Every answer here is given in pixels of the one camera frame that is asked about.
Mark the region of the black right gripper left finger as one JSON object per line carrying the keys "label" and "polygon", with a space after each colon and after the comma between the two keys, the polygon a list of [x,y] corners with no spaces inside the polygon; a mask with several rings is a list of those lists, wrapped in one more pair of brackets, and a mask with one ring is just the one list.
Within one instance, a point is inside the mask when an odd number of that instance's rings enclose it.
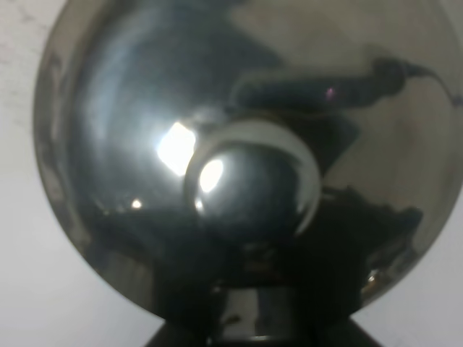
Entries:
{"label": "black right gripper left finger", "polygon": [[181,315],[160,316],[163,324],[145,344],[149,347],[207,346],[210,334],[210,313],[204,310]]}

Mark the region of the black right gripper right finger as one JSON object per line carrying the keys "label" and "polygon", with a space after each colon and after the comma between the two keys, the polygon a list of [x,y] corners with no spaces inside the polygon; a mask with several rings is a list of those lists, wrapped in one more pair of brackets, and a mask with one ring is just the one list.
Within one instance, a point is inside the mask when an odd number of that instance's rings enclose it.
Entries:
{"label": "black right gripper right finger", "polygon": [[352,335],[374,346],[396,346],[397,337],[394,329],[386,319],[368,310],[360,310],[351,314],[339,315],[339,321],[349,324],[353,329]]}

